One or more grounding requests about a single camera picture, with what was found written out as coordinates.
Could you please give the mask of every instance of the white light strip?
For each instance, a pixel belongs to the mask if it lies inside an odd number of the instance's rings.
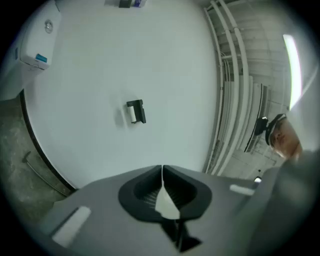
[[[294,38],[292,37],[292,35],[284,34],[283,39],[285,42],[286,50],[288,52],[291,69],[291,109],[300,99],[300,96],[302,94],[301,69],[298,50]]]

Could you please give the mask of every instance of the concrete floor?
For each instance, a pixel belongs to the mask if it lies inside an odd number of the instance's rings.
[[[20,98],[0,101],[0,182],[18,216],[36,224],[53,206],[65,197],[45,184],[22,162],[27,152],[33,167],[64,194],[70,191],[42,161],[27,131]]]

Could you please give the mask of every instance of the fluorescent light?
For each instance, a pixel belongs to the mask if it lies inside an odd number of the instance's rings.
[[[302,93],[301,69],[298,50],[294,38],[292,35],[284,34],[283,39],[288,52],[291,69],[291,109],[297,103]]]
[[[259,176],[254,179],[254,182],[257,182],[257,183],[260,183],[261,181],[262,181],[262,178]]]

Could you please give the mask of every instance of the person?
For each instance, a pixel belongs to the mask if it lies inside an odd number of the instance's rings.
[[[297,158],[302,152],[299,138],[285,114],[278,114],[269,124],[266,117],[259,118],[255,135],[265,131],[266,143],[285,159]]]

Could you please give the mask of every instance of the gray floor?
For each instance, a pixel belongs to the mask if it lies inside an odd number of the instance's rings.
[[[23,221],[36,224],[65,197],[45,184],[25,163],[28,159],[45,179],[68,195],[70,191],[53,175],[38,155],[23,118],[19,97],[0,101],[0,182],[9,202]]]

